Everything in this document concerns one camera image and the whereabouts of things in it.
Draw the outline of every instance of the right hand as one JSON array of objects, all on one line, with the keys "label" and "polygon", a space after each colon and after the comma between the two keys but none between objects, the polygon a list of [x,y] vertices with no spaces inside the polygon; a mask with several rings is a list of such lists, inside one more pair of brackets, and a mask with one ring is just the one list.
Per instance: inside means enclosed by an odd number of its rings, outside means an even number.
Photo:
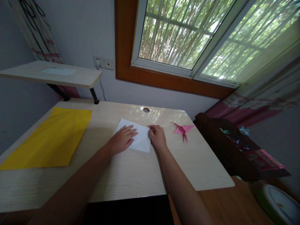
[{"label": "right hand", "polygon": [[153,144],[157,148],[157,150],[164,150],[168,149],[167,147],[167,141],[166,141],[166,136],[165,132],[163,131],[163,128],[160,127],[159,125],[150,125],[150,136]]}]

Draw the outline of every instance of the desk hole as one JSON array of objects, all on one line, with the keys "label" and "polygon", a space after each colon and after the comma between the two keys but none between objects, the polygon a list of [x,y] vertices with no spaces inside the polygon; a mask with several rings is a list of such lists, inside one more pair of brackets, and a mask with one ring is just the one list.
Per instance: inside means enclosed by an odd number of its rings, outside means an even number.
[{"label": "desk hole", "polygon": [[150,110],[149,110],[148,108],[143,108],[143,111],[144,111],[145,113],[150,112]]}]

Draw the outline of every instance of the hand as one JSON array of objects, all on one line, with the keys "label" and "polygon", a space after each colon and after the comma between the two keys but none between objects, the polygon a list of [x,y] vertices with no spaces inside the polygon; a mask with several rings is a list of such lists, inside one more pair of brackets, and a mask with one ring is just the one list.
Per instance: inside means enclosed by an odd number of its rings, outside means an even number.
[{"label": "hand", "polygon": [[159,125],[158,126],[150,125],[149,127],[151,128],[150,130],[151,140],[155,145],[155,147],[157,148],[157,150],[160,151],[160,150],[168,149],[165,132],[163,131],[163,128],[160,127]]},{"label": "hand", "polygon": [[106,143],[104,148],[108,150],[110,157],[125,151],[134,141],[132,138],[138,133],[135,132],[136,129],[131,128],[133,128],[133,125],[122,127],[121,130],[115,133]]}]

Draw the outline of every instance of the green foliage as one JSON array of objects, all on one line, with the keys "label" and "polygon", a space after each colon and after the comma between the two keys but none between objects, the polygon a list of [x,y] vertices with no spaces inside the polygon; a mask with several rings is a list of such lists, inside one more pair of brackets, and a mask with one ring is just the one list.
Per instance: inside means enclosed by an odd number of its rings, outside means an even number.
[{"label": "green foliage", "polygon": [[[234,0],[148,0],[140,58],[192,69]],[[292,1],[257,0],[203,71],[234,80],[296,19]]]}]

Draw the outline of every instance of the window frame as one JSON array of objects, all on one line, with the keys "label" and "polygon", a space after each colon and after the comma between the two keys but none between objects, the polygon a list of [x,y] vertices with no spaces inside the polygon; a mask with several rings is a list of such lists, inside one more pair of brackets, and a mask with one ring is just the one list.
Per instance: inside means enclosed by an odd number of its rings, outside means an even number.
[{"label": "window frame", "polygon": [[190,77],[172,75],[131,65],[138,0],[115,0],[115,51],[116,78],[124,81],[224,99],[235,88],[192,80]]},{"label": "window frame", "polygon": [[247,12],[255,2],[256,0],[233,1],[228,14],[225,16],[221,25],[208,42],[207,46],[203,50],[200,58],[198,59],[192,70],[190,70],[138,57],[147,8],[147,1],[139,1],[131,66],[151,69],[172,75],[186,76],[194,80],[208,82],[229,88],[238,88],[240,86],[239,82],[218,79],[217,77],[202,74],[201,72],[208,65],[208,63],[218,52],[218,50],[222,47],[230,34],[244,18],[244,16],[247,14]]}]

